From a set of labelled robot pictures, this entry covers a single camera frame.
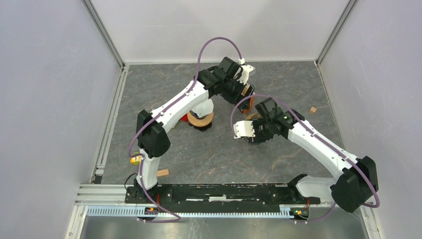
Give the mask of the orange coffee filter box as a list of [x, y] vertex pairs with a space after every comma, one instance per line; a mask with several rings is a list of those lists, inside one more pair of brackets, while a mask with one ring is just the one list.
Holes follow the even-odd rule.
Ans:
[[237, 108], [243, 113], [246, 114], [251, 111], [254, 103], [254, 97], [246, 99], [243, 101]]

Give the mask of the white paper coffee filter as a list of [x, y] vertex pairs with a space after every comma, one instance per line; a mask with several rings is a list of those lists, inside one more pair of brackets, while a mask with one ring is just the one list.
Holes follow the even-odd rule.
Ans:
[[213, 102], [211, 99], [198, 104], [190, 110], [190, 113], [197, 119], [203, 119], [213, 112]]

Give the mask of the dark brown dripper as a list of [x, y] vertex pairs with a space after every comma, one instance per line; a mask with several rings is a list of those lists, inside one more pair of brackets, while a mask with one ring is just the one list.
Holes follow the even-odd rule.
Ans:
[[211, 123], [205, 126], [195, 126], [195, 125], [193, 126], [194, 129], [199, 130], [199, 131], [207, 131], [211, 127], [212, 127]]

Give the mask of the brown paper coffee filter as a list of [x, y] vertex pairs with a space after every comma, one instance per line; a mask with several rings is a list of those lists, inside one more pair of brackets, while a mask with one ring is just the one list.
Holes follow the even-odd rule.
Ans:
[[248, 115], [245, 120], [256, 120], [256, 119], [261, 119], [262, 116], [259, 113], [254, 113], [251, 115]]

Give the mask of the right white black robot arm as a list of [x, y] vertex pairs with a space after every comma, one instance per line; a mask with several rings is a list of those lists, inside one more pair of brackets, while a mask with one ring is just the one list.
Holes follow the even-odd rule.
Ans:
[[349, 213], [361, 206], [380, 207], [377, 169], [372, 158], [359, 158], [347, 152], [318, 132], [297, 111], [282, 110], [272, 98], [257, 104], [256, 109], [258, 118], [233, 125], [238, 137], [247, 138], [249, 143], [262, 143], [281, 136], [309, 153], [331, 174], [328, 178], [309, 175], [295, 178], [287, 190], [291, 202], [318, 198], [333, 201]]

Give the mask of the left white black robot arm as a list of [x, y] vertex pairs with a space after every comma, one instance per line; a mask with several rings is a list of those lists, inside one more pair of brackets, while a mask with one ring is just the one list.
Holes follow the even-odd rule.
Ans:
[[171, 143], [167, 133], [194, 107], [215, 95], [235, 106], [242, 113], [252, 107], [255, 87], [247, 81], [255, 68], [224, 57], [219, 65], [200, 70], [194, 79], [171, 100], [151, 112], [142, 110], [137, 116], [136, 138], [142, 157], [137, 182], [137, 196], [145, 203], [156, 198], [157, 171], [161, 156]]

